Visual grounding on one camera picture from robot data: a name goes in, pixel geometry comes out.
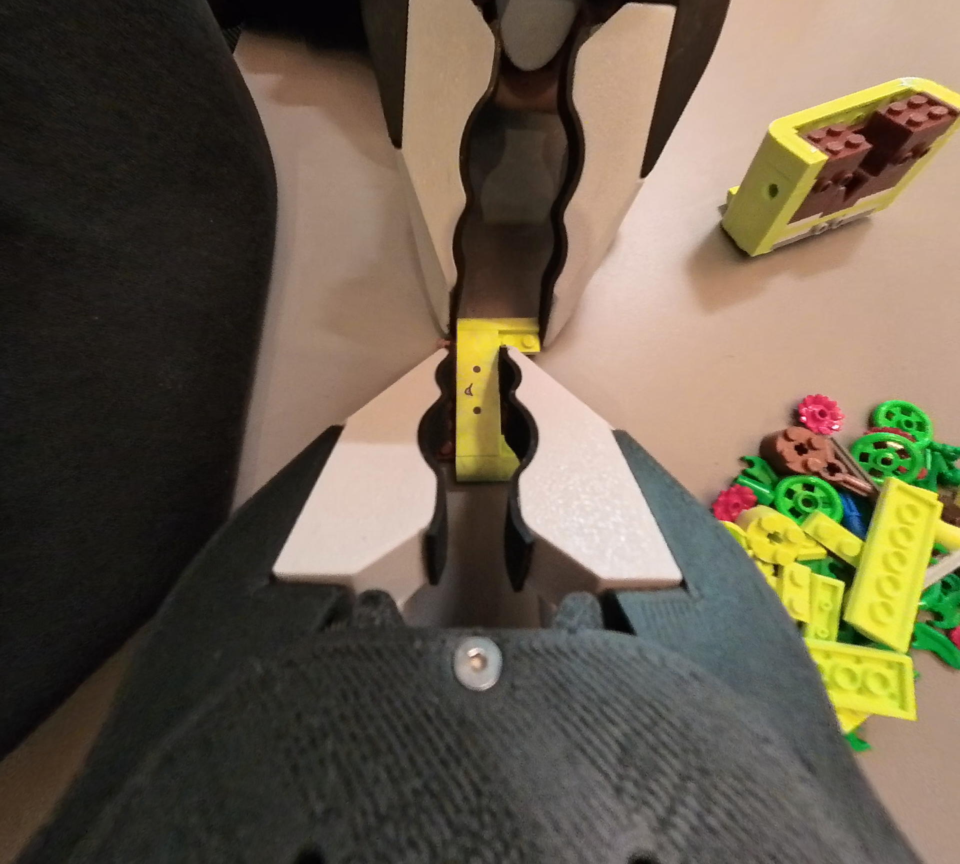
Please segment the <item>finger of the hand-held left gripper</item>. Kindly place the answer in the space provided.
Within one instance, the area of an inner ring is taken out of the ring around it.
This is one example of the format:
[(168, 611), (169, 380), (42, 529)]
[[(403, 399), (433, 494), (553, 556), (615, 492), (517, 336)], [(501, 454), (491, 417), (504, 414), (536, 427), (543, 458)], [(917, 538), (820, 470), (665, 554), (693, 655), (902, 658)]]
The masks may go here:
[(582, 167), (561, 216), (567, 250), (546, 346), (570, 319), (642, 187), (675, 14), (670, 4), (629, 2), (589, 31), (575, 54), (570, 90), (582, 130)]
[(490, 93), (498, 47), (472, 0), (409, 0), (398, 170), (429, 304), (450, 329), (453, 241), (467, 205), (465, 132)]

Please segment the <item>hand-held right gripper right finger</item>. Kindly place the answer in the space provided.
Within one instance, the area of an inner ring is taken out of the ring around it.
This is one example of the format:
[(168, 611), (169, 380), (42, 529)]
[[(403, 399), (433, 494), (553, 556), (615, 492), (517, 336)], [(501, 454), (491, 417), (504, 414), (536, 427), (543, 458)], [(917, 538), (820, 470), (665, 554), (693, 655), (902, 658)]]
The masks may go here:
[(512, 588), (550, 618), (573, 593), (657, 591), (683, 582), (612, 425), (514, 347), (499, 352), (510, 481)]

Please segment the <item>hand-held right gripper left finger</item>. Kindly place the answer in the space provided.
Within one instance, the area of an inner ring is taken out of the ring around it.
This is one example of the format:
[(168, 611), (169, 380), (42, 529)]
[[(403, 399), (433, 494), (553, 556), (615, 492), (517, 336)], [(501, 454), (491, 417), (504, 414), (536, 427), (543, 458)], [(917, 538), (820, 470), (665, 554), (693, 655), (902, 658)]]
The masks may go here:
[(379, 590), (403, 604), (447, 562), (446, 493), (422, 427), (442, 406), (440, 348), (351, 415), (282, 547), (281, 581)]

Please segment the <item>lime bracket build with brown plate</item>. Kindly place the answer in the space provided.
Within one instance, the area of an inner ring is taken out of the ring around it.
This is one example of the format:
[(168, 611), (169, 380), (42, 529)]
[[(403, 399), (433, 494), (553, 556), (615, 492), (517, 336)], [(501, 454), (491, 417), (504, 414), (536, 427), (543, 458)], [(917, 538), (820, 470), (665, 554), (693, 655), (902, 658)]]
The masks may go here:
[(503, 484), (518, 469), (502, 431), (499, 355), (505, 346), (538, 353), (540, 333), (534, 317), (457, 320), (452, 408), (448, 434), (438, 448), (438, 459), (453, 463), (457, 481)]

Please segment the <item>long lime toy plate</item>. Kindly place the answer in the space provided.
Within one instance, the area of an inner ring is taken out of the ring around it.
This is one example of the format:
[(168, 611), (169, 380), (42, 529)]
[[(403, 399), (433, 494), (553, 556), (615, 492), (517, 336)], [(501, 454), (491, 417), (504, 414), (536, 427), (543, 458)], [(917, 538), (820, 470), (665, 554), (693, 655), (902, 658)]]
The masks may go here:
[(889, 477), (870, 521), (843, 620), (898, 653), (909, 649), (942, 504)]

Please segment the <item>person's left hand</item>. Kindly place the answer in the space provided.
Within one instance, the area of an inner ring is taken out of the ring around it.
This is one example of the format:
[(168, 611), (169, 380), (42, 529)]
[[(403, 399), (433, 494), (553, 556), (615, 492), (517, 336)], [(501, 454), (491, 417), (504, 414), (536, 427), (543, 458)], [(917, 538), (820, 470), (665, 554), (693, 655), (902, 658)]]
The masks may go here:
[(557, 114), (561, 71), (558, 67), (522, 70), (501, 66), (493, 92), (493, 102), (506, 110)]

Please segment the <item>lime brick box with brown bricks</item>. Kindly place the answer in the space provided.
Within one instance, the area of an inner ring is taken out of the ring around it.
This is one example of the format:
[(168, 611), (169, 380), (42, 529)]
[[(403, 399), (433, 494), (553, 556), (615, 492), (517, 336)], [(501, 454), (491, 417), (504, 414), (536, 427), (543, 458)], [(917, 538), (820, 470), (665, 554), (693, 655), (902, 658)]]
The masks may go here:
[(889, 207), (958, 129), (959, 94), (904, 77), (771, 122), (721, 226), (757, 257)]

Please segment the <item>pile of small toy bricks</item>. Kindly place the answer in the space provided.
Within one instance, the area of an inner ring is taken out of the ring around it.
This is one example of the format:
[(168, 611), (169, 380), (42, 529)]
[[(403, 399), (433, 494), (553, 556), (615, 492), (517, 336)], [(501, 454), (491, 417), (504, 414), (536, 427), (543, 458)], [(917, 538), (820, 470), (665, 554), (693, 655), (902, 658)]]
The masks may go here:
[[(940, 525), (912, 640), (900, 654), (925, 651), (958, 670), (958, 446), (939, 441), (930, 415), (902, 399), (877, 405), (869, 426), (847, 447), (839, 440), (843, 423), (833, 399), (805, 396), (793, 424), (741, 458), (740, 473), (714, 499), (714, 517), (773, 588), (803, 641), (895, 652), (859, 633), (843, 612), (885, 480), (934, 493), (942, 504)], [(848, 745), (869, 751), (861, 729), (879, 715), (829, 702)]]

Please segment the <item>person's black clothing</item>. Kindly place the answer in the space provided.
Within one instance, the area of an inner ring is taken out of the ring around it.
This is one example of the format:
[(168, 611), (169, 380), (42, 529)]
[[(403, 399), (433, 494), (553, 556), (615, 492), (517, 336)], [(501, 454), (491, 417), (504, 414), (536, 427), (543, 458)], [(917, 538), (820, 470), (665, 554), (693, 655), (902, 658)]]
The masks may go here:
[(2, 756), (234, 492), (277, 191), (206, 0), (2, 0)]

